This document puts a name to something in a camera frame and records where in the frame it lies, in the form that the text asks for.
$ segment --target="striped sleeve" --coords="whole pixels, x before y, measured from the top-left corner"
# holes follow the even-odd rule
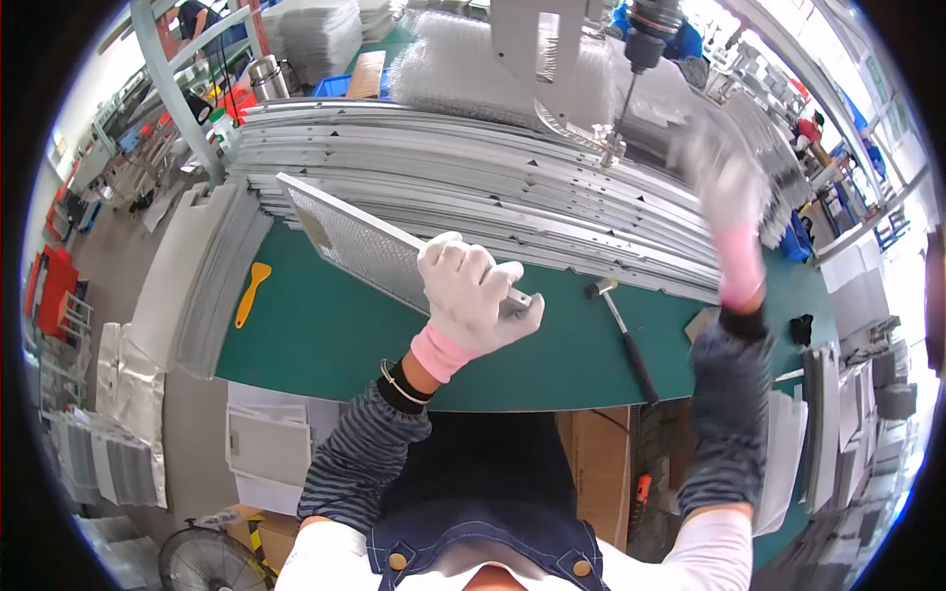
[[[302,522],[321,515],[367,533],[377,520],[381,491],[404,467],[408,445],[429,434],[426,411],[395,409],[372,382],[316,451],[296,517]]]
[[[761,311],[740,317],[726,309],[693,344],[690,423],[696,449],[677,496],[684,517],[699,507],[759,502],[772,344]]]

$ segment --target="black wrist cuff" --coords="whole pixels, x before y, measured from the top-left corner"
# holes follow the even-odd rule
[[[762,306],[751,314],[740,314],[723,306],[719,313],[719,323],[733,337],[748,342],[763,340],[768,334]]]
[[[404,368],[401,366],[401,362],[398,361],[390,370],[388,370],[388,375],[394,379],[394,383],[397,384],[397,387],[388,382],[388,378],[381,376],[377,379],[377,392],[381,394],[381,398],[401,412],[407,414],[420,414],[424,410],[423,405],[419,405],[416,402],[408,400],[404,394],[402,394],[397,388],[407,393],[411,398],[416,398],[417,400],[422,400],[427,402],[430,398],[433,397],[433,394],[424,394],[420,391],[414,389],[413,386],[408,382],[408,378],[404,375]]]

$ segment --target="green mat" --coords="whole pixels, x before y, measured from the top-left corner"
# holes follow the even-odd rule
[[[256,292],[243,328],[227,334],[217,376],[270,390],[350,400],[379,375],[383,357],[400,359],[425,318],[323,262],[305,233],[276,222],[257,261],[272,276]],[[789,319],[815,316],[813,342],[836,340],[831,301],[820,274],[774,252],[767,317],[783,335],[773,371],[801,367],[787,336]],[[592,278],[526,266],[517,287],[541,292],[545,318],[534,335],[474,360],[444,385],[433,409],[559,410],[643,402],[617,324],[584,288]],[[689,396],[690,342],[684,326],[703,307],[663,293],[620,286],[614,301],[662,398]]]

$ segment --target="worker in blue shirt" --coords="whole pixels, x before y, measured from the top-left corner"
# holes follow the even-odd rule
[[[627,22],[627,3],[623,3],[614,9],[612,13],[611,25],[619,28],[623,34],[623,40],[627,41],[627,31],[631,24]],[[703,57],[703,36],[700,35],[693,25],[683,19],[680,30],[676,37],[667,42],[667,48],[663,51],[663,57],[673,61],[684,61],[686,58]]]

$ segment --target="concrete floor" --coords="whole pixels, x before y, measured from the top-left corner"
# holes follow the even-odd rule
[[[76,238],[73,264],[79,278],[89,281],[86,302],[95,310],[93,362],[86,373],[90,398],[95,392],[102,324],[131,321],[151,259],[173,212],[170,209],[154,234],[149,234],[140,215],[103,209],[92,231]],[[216,513],[237,503],[237,487],[224,456],[226,400],[227,382],[223,380],[202,381],[182,372],[167,374],[164,448],[168,509],[112,505],[105,507],[103,514],[126,514],[160,545],[184,526],[187,517]]]

